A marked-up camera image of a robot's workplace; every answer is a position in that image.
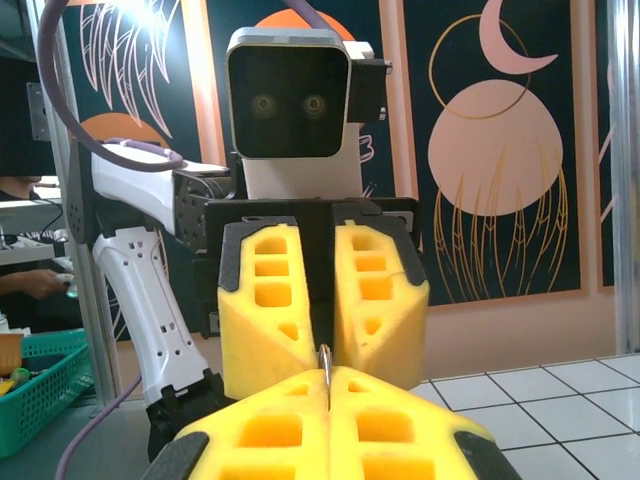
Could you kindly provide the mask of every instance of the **metal hook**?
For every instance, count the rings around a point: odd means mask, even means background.
[[[327,406],[331,410],[331,349],[324,343],[320,345],[318,367],[324,370],[324,381],[327,385]]]

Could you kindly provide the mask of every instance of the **person's hand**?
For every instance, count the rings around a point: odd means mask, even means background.
[[[21,290],[36,300],[53,295],[58,292],[66,292],[67,286],[56,279],[53,270],[31,270],[21,273]]]

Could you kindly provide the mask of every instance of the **black face screen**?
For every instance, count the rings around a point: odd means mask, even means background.
[[[331,157],[342,145],[349,59],[337,48],[247,46],[228,58],[245,158]]]

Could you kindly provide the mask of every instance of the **wall mural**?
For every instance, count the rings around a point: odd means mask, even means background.
[[[343,40],[367,41],[373,47],[376,56],[382,57],[382,33],[377,0],[314,0],[313,6]],[[309,25],[292,10],[283,9],[282,2],[275,0],[208,0],[207,9],[218,102],[223,119],[225,144],[230,150],[232,147],[229,105],[222,92],[226,88],[224,59],[231,35],[238,28],[246,26],[309,28]],[[365,125],[360,134],[364,195],[393,196],[395,188],[388,120]]]
[[[609,89],[609,38],[607,28],[607,0],[596,0],[596,68],[598,72],[598,158],[596,171],[600,181],[600,238],[602,286],[611,287],[615,282],[613,258],[613,195],[611,186],[611,138]]]
[[[63,18],[85,128],[99,138],[131,132],[200,161],[179,0],[88,1]]]
[[[404,2],[434,305],[581,288],[569,3]]]

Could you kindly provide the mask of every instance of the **orange circle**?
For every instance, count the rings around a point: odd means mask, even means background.
[[[158,143],[169,148],[167,141],[153,127],[140,120],[140,125],[126,113],[109,112],[96,115],[82,122],[84,129],[96,140],[108,140],[114,137]]]
[[[330,17],[326,13],[320,12],[320,16],[324,18],[331,28],[333,28],[340,37],[342,37],[343,42],[353,42],[355,38],[349,30],[347,30],[340,22],[338,22],[335,18]],[[274,14],[269,15],[267,18],[260,20],[256,27],[263,28],[311,28],[307,22],[305,22],[300,15],[291,10],[290,8],[286,10],[281,10]]]

